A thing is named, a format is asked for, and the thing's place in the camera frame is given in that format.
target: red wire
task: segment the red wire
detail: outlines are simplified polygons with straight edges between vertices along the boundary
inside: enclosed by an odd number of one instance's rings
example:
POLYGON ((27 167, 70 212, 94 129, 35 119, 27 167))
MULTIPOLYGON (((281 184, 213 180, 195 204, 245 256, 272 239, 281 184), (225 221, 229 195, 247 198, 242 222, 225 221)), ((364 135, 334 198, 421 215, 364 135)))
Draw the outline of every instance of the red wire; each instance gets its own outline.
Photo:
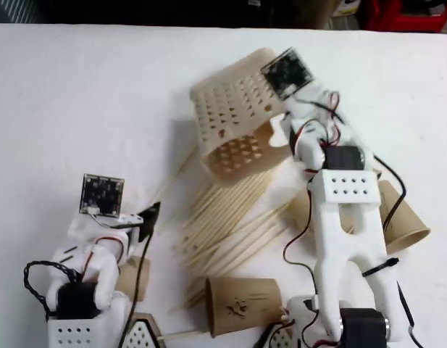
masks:
MULTIPOLYGON (((120 259, 122 258, 123 249, 124 249, 122 241, 120 239, 118 239, 117 237, 105 236, 105 237, 101 237, 101 238, 97 239, 94 242, 94 245, 98 244, 99 241, 102 241, 104 239, 109 240, 109 241, 118 241, 120 243, 120 246, 122 248, 121 248, 120 256, 117 258, 117 263, 119 263, 120 259)), ((90 252, 90 254, 88 255, 88 258, 86 259, 85 266, 83 267, 82 279, 85 278, 86 269, 88 268, 88 264, 90 263, 92 257, 93 257, 93 252, 90 252)))
POLYGON ((312 348, 320 348, 321 346, 336 347, 337 344, 338 344, 337 342, 320 339, 319 341, 315 342, 315 344, 312 346, 312 348))
POLYGON ((120 239, 118 239, 117 237, 106 236, 106 237, 98 238, 98 239, 94 242, 94 244, 96 245, 96 244, 98 244, 99 241, 102 241, 102 240, 104 240, 104 239, 106 239, 106 240, 108 240, 108 241, 118 241, 118 242, 120 243, 120 246, 121 246, 122 248, 121 248, 121 251, 120 251, 120 256, 119 256, 118 259, 117 259, 117 263, 118 263, 118 262, 120 261, 120 259, 122 258, 122 255, 123 255, 123 243, 122 243, 122 241, 121 241, 120 239))

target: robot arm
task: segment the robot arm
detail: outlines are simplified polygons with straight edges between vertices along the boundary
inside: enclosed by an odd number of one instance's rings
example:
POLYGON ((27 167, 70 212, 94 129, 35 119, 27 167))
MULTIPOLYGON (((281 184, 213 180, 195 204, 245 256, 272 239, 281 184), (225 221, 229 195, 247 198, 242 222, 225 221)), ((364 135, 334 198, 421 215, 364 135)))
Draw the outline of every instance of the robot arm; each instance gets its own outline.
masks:
POLYGON ((128 296, 115 291, 119 266, 147 236, 151 238, 160 208, 156 203, 139 214, 120 214, 119 183, 121 179, 85 175, 80 212, 67 238, 51 261, 30 262, 25 268, 25 287, 46 311, 50 348, 75 341, 106 348, 119 344, 132 307, 128 296), (28 281, 32 265, 52 266, 46 297, 28 281))
MULTIPOLYGON (((288 110, 280 126, 294 160, 302 161, 306 172, 314 174, 308 190, 317 245, 314 277, 318 294, 312 297, 312 304, 330 339, 339 342, 343 338, 343 316, 350 314, 340 309, 338 298, 346 263, 353 261, 365 272, 388 258, 379 211, 380 192, 372 172, 373 153, 336 112, 338 94, 326 91, 315 81, 292 49, 262 68, 262 73, 288 110), (341 204, 352 207, 354 234, 341 228, 341 204)), ((367 281, 383 328, 384 323, 390 326, 380 333, 382 345, 373 347, 385 347, 386 339, 399 341, 404 331, 396 272, 386 268, 367 277, 367 281)), ((304 306, 304 302, 289 301, 297 335, 305 327, 298 306, 304 306)))

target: black plastic part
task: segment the black plastic part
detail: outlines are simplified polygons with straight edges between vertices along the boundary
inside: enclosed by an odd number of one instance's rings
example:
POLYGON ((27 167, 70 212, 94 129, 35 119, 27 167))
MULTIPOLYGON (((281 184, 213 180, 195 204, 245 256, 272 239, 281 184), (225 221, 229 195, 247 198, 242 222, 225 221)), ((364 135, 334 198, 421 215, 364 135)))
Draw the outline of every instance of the black plastic part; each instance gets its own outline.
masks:
POLYGON ((328 146, 325 148, 323 169, 363 170, 362 152, 356 146, 328 146))
POLYGON ((261 72, 281 100, 314 80, 292 47, 265 65, 261 72))
POLYGON ((372 308, 341 308, 341 348, 386 348, 383 315, 372 308))
POLYGON ((56 317, 65 319, 93 319, 101 311, 94 304, 97 283, 67 283, 57 292, 56 317))
POLYGON ((294 129, 291 127, 289 130, 289 147, 291 148, 291 153, 293 156, 296 155, 296 134, 294 129))
POLYGON ((157 218, 159 217, 160 202, 156 202, 146 210, 138 213, 143 218, 143 225, 139 228, 138 240, 142 242, 154 230, 157 218))
POLYGON ((99 215, 118 218, 125 180, 85 174, 80 199, 80 213, 89 207, 99 208, 99 215))

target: cable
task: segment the cable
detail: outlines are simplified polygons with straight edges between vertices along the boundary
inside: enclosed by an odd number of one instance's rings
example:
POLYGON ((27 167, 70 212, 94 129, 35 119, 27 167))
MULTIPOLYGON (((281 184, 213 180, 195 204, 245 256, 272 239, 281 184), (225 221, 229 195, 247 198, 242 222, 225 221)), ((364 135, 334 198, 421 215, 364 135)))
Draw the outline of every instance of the cable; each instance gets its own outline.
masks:
POLYGON ((405 310, 405 314, 407 319, 409 320, 409 335, 410 338, 412 339, 413 343, 418 347, 418 348, 424 348, 417 340, 417 338, 414 336, 413 334, 413 329, 414 329, 414 319, 413 319, 413 315, 412 312, 410 311, 410 307, 408 305, 408 303, 406 303, 406 299, 404 296, 404 292, 402 291, 402 288, 400 287, 400 284, 397 283, 397 287, 398 287, 398 295, 400 297, 400 302, 402 303, 402 306, 404 307, 405 310))
POLYGON ((280 332, 281 330, 283 330, 284 328, 290 328, 292 326, 294 326, 294 323, 296 321, 294 319, 292 319, 292 321, 290 321, 289 323, 280 326, 279 328, 277 328, 276 330, 273 331, 272 335, 270 336, 270 340, 268 341, 268 348, 271 348, 272 346, 272 341, 275 337, 275 334, 277 334, 278 332, 280 332))
MULTIPOLYGON (((313 273, 312 268, 311 268, 310 266, 308 266, 307 264, 302 263, 302 262, 293 262, 293 261, 290 261, 290 260, 288 260, 288 258, 286 257, 286 252, 288 251, 289 246, 290 246, 292 243, 294 243, 295 241, 299 240, 299 239, 300 239, 300 238, 307 232, 307 230, 309 229, 309 226, 310 226, 310 222, 312 221, 312 193, 311 193, 310 191, 307 191, 307 193, 308 193, 308 196, 309 196, 309 217, 308 217, 308 219, 307 219, 307 223, 306 223, 306 225, 305 225, 303 231, 300 232, 299 235, 297 235, 296 237, 294 237, 293 239, 291 239, 291 240, 286 244, 286 246, 285 246, 284 249, 283 249, 283 259, 284 259, 288 264, 290 264, 290 265, 298 265, 298 266, 302 266, 302 267, 306 268, 306 269, 309 271, 310 276, 312 277, 312 281, 313 281, 313 287, 314 287, 315 295, 317 295, 317 294, 318 294, 318 286, 317 286, 317 282, 315 281, 315 276, 314 276, 314 273, 313 273)), ((310 346, 306 343, 306 341, 305 341, 305 331, 317 321, 317 319, 318 319, 318 315, 319 315, 319 313, 318 313, 318 311, 317 311, 317 312, 315 313, 315 316, 314 316, 313 320, 312 320, 310 323, 308 323, 307 325, 305 325, 304 328, 302 329, 302 332, 301 332, 302 342, 304 343, 305 347, 307 347, 307 348, 311 348, 311 347, 310 347, 310 346)))
POLYGON ((125 337, 127 336, 128 328, 130 327, 131 320, 133 318, 133 313, 135 312, 136 303, 138 302, 138 293, 139 293, 139 283, 141 279, 141 271, 143 269, 144 257, 146 256, 146 252, 149 247, 149 243, 151 242, 152 236, 154 235, 154 229, 151 231, 149 238, 146 242, 146 245, 143 249, 143 254, 141 254, 141 259, 138 266, 138 273, 136 274, 136 285, 135 285, 135 294, 133 295, 133 303, 131 304, 130 313, 128 314, 127 321, 125 323, 125 327, 123 328, 122 336, 120 338, 120 342, 118 348, 122 348, 125 337))
POLYGON ((48 304, 46 303, 46 298, 43 295, 40 295, 31 285, 28 280, 30 276, 30 268, 34 265, 42 265, 42 266, 51 266, 54 267, 61 272, 63 272, 68 278, 70 283, 77 283, 80 281, 80 274, 73 270, 72 268, 68 268, 66 265, 58 262, 52 261, 32 261, 29 262, 24 270, 23 270, 23 285, 24 287, 43 305, 44 312, 46 313, 46 321, 48 321, 49 317, 56 315, 56 312, 53 312, 49 309, 48 304))
POLYGON ((337 342, 334 341, 328 341, 326 339, 320 339, 319 341, 316 341, 315 344, 312 346, 312 348, 320 348, 322 346, 327 347, 336 347, 338 345, 337 342))
POLYGON ((342 124, 344 124, 344 125, 346 124, 344 122, 344 120, 342 119, 342 117, 339 116, 338 113, 334 109, 331 109, 327 105, 324 105, 324 104, 319 103, 317 101, 300 99, 300 98, 297 98, 296 95, 293 95, 293 98, 298 103, 311 104, 311 105, 314 105, 316 107, 319 107, 320 109, 326 110, 326 111, 330 112, 333 117, 336 117, 342 124))
POLYGON ((402 203, 402 201, 404 200, 404 198, 406 196, 406 187, 405 187, 405 184, 402 181, 401 177, 396 173, 396 171, 394 169, 389 167, 389 165, 387 163, 385 163, 382 159, 380 159, 376 154, 374 156, 375 156, 375 160, 377 160, 385 169, 389 170, 390 173, 394 176, 394 178, 397 179, 398 183, 401 186, 401 190, 402 190, 400 197, 396 200, 396 203, 394 203, 393 207, 389 210, 388 216, 384 220, 383 230, 386 232, 389 227, 389 224, 390 224, 390 219, 392 219, 392 217, 396 213, 398 206, 402 203))
POLYGON ((109 225, 108 223, 103 223, 102 221, 98 220, 98 218, 94 214, 89 215, 101 227, 113 228, 115 230, 122 230, 123 228, 141 227, 143 225, 143 223, 123 223, 121 225, 109 225))
POLYGON ((323 130, 325 131, 325 135, 326 135, 326 144, 329 145, 330 144, 330 136, 327 132, 327 128, 324 124, 322 124, 319 120, 317 120, 316 118, 311 118, 310 120, 306 121, 297 131, 296 133, 296 138, 294 140, 294 143, 297 143, 298 139, 301 137, 302 132, 304 131, 305 127, 311 123, 311 122, 317 122, 319 125, 321 125, 323 127, 323 130))
POLYGON ((288 251, 288 248, 291 246, 292 243, 294 243, 295 241, 297 241, 298 239, 300 239, 309 229, 310 226, 310 222, 312 221, 312 193, 310 191, 307 191, 308 196, 309 196, 309 218, 307 220, 307 224, 305 225, 304 229, 302 232, 300 232, 300 234, 298 234, 297 236, 295 236, 294 238, 292 238, 284 247, 283 249, 283 259, 290 265, 298 265, 298 266, 302 266, 305 267, 309 272, 310 272, 310 276, 312 277, 313 280, 313 286, 314 286, 314 290, 315 290, 315 294, 318 294, 318 288, 317 288, 317 282, 315 281, 315 277, 313 274, 313 270, 310 266, 308 266, 305 263, 302 262, 293 262, 288 260, 288 258, 286 257, 286 252, 288 251))
MULTIPOLYGON (((390 224, 390 219, 392 219, 392 217, 394 216, 394 214, 396 213, 396 210, 398 209, 398 207, 400 206, 400 204, 402 203, 402 201, 404 200, 405 196, 406 196, 406 187, 404 184, 404 181, 401 179, 401 177, 396 173, 396 171, 394 169, 392 169, 388 164, 386 164, 382 159, 380 159, 377 155, 375 155, 375 159, 383 166, 385 167, 387 170, 390 171, 390 173, 394 176, 394 178, 397 179, 398 183, 401 186, 401 190, 402 193, 400 195, 400 197, 397 199, 396 203, 392 206, 392 209, 389 211, 388 216, 386 216, 384 223, 383 223, 383 230, 386 231, 389 224, 390 224)), ((413 315, 412 312, 410 311, 410 307, 408 306, 408 303, 406 302, 405 296, 404 296, 404 292, 402 291, 400 284, 397 283, 397 287, 398 287, 398 295, 400 297, 400 302, 402 303, 402 306, 404 307, 405 310, 405 314, 406 317, 409 321, 409 335, 410 338, 412 339, 413 343, 418 347, 418 348, 424 348, 416 339, 416 337, 413 334, 413 329, 414 329, 414 319, 413 319, 413 315)))

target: perforated plastic basket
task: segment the perforated plastic basket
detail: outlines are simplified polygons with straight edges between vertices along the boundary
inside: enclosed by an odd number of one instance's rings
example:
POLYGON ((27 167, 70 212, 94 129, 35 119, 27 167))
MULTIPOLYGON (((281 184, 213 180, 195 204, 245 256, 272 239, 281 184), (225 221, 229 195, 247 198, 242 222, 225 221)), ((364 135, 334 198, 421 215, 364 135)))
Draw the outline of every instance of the perforated plastic basket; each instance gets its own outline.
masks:
POLYGON ((270 118, 285 109, 260 69, 275 57, 259 49, 191 89, 201 161, 220 183, 268 170, 289 154, 286 146, 269 145, 270 118))

